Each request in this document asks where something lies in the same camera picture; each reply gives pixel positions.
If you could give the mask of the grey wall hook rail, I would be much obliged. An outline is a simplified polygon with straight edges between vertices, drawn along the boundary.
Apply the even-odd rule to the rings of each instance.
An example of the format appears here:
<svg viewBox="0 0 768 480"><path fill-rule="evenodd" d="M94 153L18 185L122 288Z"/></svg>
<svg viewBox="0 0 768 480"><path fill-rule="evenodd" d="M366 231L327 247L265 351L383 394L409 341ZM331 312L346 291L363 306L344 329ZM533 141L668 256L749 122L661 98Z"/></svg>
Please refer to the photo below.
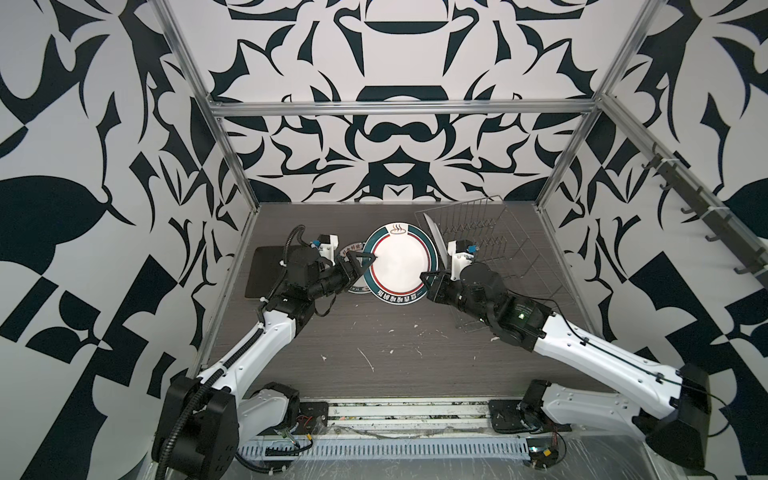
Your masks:
<svg viewBox="0 0 768 480"><path fill-rule="evenodd" d="M652 157L643 166L662 179L663 192L674 192L683 202L681 213L703 222L710 231L705 240L722 243L740 262L737 275L751 275L767 289L767 245L736 213L706 187L678 158L664 154L657 142L651 146Z"/></svg>

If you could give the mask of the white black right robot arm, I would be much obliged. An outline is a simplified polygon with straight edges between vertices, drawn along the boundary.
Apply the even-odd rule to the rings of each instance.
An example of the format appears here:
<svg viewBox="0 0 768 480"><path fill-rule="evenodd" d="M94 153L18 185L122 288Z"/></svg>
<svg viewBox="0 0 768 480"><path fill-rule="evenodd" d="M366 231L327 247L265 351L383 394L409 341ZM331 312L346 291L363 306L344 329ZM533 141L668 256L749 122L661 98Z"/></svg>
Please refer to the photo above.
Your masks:
<svg viewBox="0 0 768 480"><path fill-rule="evenodd" d="M509 345L557 360L613 390L533 383L534 407L547 419L627 433L683 468L704 467L712 400L703 369L664 365L592 335L539 300L509 290L482 263L464 267L457 278L447 271L420 278L429 300L480 321Z"/></svg>

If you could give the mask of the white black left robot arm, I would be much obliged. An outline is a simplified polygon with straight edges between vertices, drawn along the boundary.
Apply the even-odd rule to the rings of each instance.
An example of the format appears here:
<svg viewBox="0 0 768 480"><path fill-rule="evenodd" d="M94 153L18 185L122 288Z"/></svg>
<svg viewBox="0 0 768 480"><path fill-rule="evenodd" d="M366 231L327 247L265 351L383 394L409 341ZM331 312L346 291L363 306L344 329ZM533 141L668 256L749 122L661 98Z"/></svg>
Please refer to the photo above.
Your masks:
<svg viewBox="0 0 768 480"><path fill-rule="evenodd" d="M220 479L233 462L261 474L286 467L282 461L248 461L240 449L266 430L290 432L299 414L298 392L272 382L251 397L245 393L316 315L317 300L346 291L376 257L365 252L340 256L318 242L286 247L283 255L275 284L259 301L255 326L197 377L171 382L151 450L156 478L175 471L189 479Z"/></svg>

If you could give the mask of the dark square plate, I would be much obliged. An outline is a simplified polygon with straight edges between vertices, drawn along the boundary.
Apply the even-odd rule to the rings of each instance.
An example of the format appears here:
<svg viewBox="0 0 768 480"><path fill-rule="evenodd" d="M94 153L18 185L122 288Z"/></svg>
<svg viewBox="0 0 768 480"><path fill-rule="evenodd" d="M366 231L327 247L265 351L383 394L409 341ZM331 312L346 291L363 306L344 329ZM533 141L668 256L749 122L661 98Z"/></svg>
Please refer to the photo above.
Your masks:
<svg viewBox="0 0 768 480"><path fill-rule="evenodd" d="M245 287L247 299L272 298L285 290L281 246L260 246L253 253Z"/></svg>

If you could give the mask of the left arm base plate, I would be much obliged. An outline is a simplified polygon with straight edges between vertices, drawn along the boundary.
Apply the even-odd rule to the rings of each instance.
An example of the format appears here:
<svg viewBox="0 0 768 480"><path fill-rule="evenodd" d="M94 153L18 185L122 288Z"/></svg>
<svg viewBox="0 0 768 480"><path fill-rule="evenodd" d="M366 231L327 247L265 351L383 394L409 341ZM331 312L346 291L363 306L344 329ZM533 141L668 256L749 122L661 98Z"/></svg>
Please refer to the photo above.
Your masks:
<svg viewBox="0 0 768 480"><path fill-rule="evenodd" d="M320 433L327 426L329 403L305 402L291 405L283 420L273 428L277 433L297 435Z"/></svg>

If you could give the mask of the small green circuit board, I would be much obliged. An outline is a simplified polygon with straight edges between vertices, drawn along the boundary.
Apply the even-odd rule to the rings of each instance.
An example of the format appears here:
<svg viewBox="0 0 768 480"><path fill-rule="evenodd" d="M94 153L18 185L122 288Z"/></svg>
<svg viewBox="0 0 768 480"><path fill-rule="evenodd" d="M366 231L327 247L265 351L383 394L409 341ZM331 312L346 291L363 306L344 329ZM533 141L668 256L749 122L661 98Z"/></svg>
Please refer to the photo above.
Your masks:
<svg viewBox="0 0 768 480"><path fill-rule="evenodd" d="M530 438L526 440L528 459L523 463L534 470L549 470L567 455L567 444L561 440Z"/></svg>

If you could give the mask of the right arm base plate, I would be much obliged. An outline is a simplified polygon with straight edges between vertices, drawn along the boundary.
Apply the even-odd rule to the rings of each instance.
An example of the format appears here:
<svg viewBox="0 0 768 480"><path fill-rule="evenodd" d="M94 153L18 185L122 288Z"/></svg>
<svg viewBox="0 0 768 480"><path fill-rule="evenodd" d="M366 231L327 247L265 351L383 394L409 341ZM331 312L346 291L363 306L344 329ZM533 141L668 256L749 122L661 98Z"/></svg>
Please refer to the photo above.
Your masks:
<svg viewBox="0 0 768 480"><path fill-rule="evenodd" d="M533 409L522 400L492 399L488 402L490 425L498 434L538 434L571 432L569 424L558 424L542 411Z"/></svg>

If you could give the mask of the white plate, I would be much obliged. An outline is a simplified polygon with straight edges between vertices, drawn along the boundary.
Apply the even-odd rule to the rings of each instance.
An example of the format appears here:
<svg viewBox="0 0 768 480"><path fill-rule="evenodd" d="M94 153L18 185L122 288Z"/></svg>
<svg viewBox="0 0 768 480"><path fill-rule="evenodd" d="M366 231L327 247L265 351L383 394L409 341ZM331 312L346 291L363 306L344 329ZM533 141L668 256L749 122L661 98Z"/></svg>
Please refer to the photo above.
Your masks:
<svg viewBox="0 0 768 480"><path fill-rule="evenodd" d="M413 304L427 295L421 274L439 267L437 249L420 228L394 222L379 227L364 243L364 253L376 257L363 278L380 301L396 306Z"/></svg>
<svg viewBox="0 0 768 480"><path fill-rule="evenodd" d="M427 227L432 235L442 266L448 267L449 255L447 252L447 246L438 224L432 219L432 217L429 214L423 213L422 216L424 217Z"/></svg>

